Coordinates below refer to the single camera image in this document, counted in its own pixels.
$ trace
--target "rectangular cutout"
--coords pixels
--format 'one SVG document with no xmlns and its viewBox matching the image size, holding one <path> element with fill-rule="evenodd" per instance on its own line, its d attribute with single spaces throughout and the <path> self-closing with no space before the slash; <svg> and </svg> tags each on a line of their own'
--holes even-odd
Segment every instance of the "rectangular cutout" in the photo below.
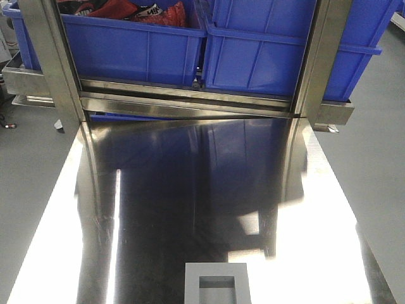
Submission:
<svg viewBox="0 0 405 304">
<path fill-rule="evenodd" d="M 199 278 L 199 304 L 236 304 L 235 277 Z"/>
</svg>

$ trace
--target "stainless steel frame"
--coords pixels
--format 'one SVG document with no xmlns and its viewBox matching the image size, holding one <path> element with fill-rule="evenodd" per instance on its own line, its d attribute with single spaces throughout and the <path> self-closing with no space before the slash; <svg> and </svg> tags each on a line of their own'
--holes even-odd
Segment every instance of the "stainless steel frame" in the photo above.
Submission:
<svg viewBox="0 0 405 304">
<path fill-rule="evenodd" d="M 318 1 L 291 110 L 315 124 L 352 0 Z"/>
<path fill-rule="evenodd" d="M 53 0 L 18 2 L 65 132 L 76 134 L 85 115 L 65 29 Z"/>
<path fill-rule="evenodd" d="M 170 118 L 304 117 L 311 125 L 344 125 L 350 103 L 322 102 L 352 0 L 318 0 L 294 98 L 241 94 L 77 75 L 63 23 L 53 0 L 21 0 L 26 26 L 42 71 L 21 68 L 19 54 L 4 68 L 19 105 L 55 106 L 63 125 L 76 132 L 84 111 Z"/>
</svg>

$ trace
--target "gray floor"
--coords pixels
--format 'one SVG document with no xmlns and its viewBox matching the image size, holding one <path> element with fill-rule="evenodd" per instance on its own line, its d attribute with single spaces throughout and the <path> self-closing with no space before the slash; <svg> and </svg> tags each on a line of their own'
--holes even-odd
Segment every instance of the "gray floor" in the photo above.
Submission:
<svg viewBox="0 0 405 304">
<path fill-rule="evenodd" d="M 318 139 L 385 278 L 405 303 L 405 32 L 391 25 L 340 134 Z"/>
<path fill-rule="evenodd" d="M 3 109 L 0 128 L 0 304 L 6 303 L 70 147 L 53 127 L 56 110 Z"/>
<path fill-rule="evenodd" d="M 318 138 L 361 230 L 405 304 L 405 33 L 391 26 L 352 95 L 339 135 Z M 0 129 L 0 304 L 6 303 L 71 138 L 53 129 L 51 109 L 8 107 L 16 130 Z"/>
</svg>

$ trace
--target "stainless steel post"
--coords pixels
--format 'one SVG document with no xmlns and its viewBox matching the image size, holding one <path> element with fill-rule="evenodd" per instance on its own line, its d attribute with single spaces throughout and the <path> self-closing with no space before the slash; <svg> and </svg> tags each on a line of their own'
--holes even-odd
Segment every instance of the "stainless steel post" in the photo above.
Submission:
<svg viewBox="0 0 405 304">
<path fill-rule="evenodd" d="M 313 126 L 325 94 L 352 0 L 318 0 L 291 112 Z"/>
<path fill-rule="evenodd" d="M 56 1 L 19 0 L 28 33 L 66 133 L 85 120 L 81 90 Z"/>
</svg>

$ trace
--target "black cable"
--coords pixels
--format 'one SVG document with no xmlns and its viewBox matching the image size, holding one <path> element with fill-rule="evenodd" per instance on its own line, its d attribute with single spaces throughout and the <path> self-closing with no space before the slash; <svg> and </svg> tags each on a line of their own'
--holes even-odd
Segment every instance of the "black cable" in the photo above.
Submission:
<svg viewBox="0 0 405 304">
<path fill-rule="evenodd" d="M 6 123 L 6 118 L 0 113 L 0 125 L 5 129 L 15 129 L 17 125 L 15 123 Z"/>
</svg>

